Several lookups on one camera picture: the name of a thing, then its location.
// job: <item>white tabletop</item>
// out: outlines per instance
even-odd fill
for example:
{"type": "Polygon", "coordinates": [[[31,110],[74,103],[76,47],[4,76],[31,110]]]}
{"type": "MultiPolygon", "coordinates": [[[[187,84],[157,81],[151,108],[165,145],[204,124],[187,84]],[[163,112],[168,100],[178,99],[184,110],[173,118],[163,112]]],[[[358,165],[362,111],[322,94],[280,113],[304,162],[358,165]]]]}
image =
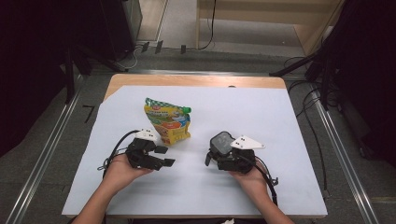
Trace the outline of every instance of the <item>white tabletop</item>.
{"type": "MultiPolygon", "coordinates": [[[[212,161],[205,166],[209,140],[227,131],[265,144],[255,149],[279,178],[279,208],[290,217],[325,217],[318,181],[285,89],[124,86],[100,106],[63,215],[77,215],[98,187],[102,165],[129,131],[152,128],[143,106],[146,97],[189,106],[191,138],[158,158],[176,159],[172,167],[144,175],[119,192],[108,215],[128,217],[260,217],[238,183],[212,161]]],[[[132,142],[124,140],[120,147],[132,142]]]]}

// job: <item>metal rail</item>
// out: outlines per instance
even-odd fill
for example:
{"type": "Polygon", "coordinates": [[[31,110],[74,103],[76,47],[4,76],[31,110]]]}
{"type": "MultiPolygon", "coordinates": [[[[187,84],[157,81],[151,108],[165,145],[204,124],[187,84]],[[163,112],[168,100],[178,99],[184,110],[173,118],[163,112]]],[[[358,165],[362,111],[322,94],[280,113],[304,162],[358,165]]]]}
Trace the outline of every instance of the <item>metal rail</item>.
{"type": "MultiPolygon", "coordinates": [[[[314,91],[312,95],[314,98],[318,97],[318,93],[316,91],[314,91]]],[[[334,147],[335,154],[340,161],[341,168],[343,169],[343,172],[346,176],[346,181],[348,182],[349,187],[352,190],[353,196],[355,197],[355,201],[359,209],[361,210],[361,216],[364,220],[364,223],[379,223],[370,199],[367,196],[367,193],[361,181],[359,180],[355,168],[353,167],[352,162],[347,155],[347,151],[341,141],[337,130],[335,129],[329,111],[325,111],[321,103],[316,103],[316,107],[323,121],[324,127],[326,128],[327,134],[332,141],[332,146],[334,147]]]]}
{"type": "Polygon", "coordinates": [[[21,223],[24,214],[26,213],[27,207],[29,206],[30,202],[33,199],[33,196],[35,195],[38,184],[40,183],[41,178],[43,177],[43,174],[47,169],[53,152],[58,145],[59,139],[64,132],[64,127],[66,126],[67,121],[69,121],[69,118],[76,106],[79,93],[84,83],[85,78],[82,75],[79,75],[77,80],[78,88],[76,94],[74,95],[70,103],[64,106],[61,116],[58,118],[54,128],[52,129],[49,139],[47,140],[47,143],[44,146],[37,162],[35,163],[35,167],[33,168],[32,173],[30,173],[29,178],[24,184],[18,200],[15,202],[15,205],[11,213],[9,214],[6,223],[21,223]]]}

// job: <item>yellow package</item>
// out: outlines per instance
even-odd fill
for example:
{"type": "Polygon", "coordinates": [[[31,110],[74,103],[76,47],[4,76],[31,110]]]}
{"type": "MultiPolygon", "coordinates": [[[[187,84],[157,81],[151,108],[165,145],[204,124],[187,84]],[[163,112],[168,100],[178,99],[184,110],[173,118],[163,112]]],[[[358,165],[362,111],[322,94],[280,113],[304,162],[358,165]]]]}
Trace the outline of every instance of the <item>yellow package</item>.
{"type": "Polygon", "coordinates": [[[146,98],[145,112],[164,144],[173,145],[191,136],[188,132],[191,108],[146,98]]]}

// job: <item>wooden table edge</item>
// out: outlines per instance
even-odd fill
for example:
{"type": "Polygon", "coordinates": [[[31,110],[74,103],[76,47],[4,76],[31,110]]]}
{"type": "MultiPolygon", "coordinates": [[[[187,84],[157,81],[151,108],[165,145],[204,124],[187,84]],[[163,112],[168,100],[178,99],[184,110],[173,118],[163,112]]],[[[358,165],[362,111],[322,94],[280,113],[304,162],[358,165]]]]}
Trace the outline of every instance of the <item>wooden table edge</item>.
{"type": "Polygon", "coordinates": [[[280,77],[116,74],[111,78],[108,84],[105,99],[125,85],[194,87],[235,86],[242,88],[286,89],[285,81],[280,77]]]}

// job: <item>table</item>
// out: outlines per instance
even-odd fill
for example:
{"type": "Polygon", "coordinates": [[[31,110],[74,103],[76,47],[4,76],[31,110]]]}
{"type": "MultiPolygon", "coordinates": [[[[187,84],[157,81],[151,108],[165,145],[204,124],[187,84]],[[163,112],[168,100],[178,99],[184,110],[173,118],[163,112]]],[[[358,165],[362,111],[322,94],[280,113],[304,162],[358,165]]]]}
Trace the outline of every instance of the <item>table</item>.
{"type": "MultiPolygon", "coordinates": [[[[327,215],[283,80],[193,75],[115,75],[111,79],[64,215],[77,215],[88,201],[102,177],[96,168],[119,139],[133,129],[151,127],[143,112],[146,97],[190,106],[191,138],[169,147],[165,155],[153,154],[176,162],[136,179],[119,192],[107,209],[109,216],[261,217],[227,172],[219,171],[213,162],[205,166],[209,140],[221,131],[233,137],[245,134],[266,145],[266,149],[255,152],[266,162],[272,176],[279,177],[278,204],[286,215],[327,215]],[[233,119],[224,113],[225,108],[233,119]]],[[[120,147],[126,147],[132,139],[127,138],[120,147]]]]}
{"type": "MultiPolygon", "coordinates": [[[[214,0],[197,0],[196,48],[200,19],[212,19],[214,0]]],[[[338,19],[344,0],[218,0],[216,20],[294,24],[305,55],[316,50],[330,25],[338,19]]]]}

